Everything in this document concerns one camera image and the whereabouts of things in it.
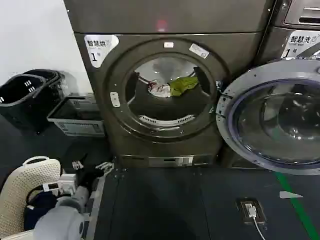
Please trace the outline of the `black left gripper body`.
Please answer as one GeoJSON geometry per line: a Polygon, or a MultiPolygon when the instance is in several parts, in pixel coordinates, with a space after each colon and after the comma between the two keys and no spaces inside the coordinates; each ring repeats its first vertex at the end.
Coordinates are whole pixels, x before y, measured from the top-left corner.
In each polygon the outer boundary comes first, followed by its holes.
{"type": "Polygon", "coordinates": [[[104,175],[101,169],[87,169],[80,173],[78,185],[85,188],[92,188],[95,179],[104,175]]]}

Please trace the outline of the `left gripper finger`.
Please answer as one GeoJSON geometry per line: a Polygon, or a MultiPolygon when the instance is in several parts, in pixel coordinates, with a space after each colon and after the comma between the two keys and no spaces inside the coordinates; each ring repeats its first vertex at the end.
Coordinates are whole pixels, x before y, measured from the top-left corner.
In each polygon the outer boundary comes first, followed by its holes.
{"type": "Polygon", "coordinates": [[[72,168],[76,171],[83,169],[85,167],[87,157],[88,153],[85,153],[79,160],[73,160],[71,162],[72,168]]]}
{"type": "Polygon", "coordinates": [[[115,167],[115,164],[113,162],[103,162],[97,165],[95,168],[103,171],[103,175],[106,176],[113,171],[114,167],[115,167]]]}

